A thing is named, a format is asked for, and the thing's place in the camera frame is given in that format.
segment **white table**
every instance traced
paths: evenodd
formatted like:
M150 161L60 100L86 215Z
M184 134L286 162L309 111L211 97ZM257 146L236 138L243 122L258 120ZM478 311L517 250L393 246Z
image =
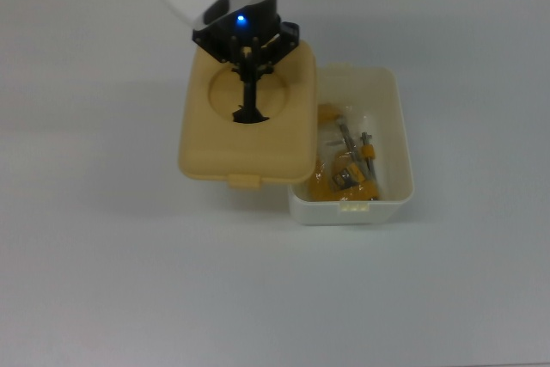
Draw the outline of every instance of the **white table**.
M176 167L190 31L160 0L0 0L0 364L550 360L550 2L280 0L391 68L416 183L380 227Z

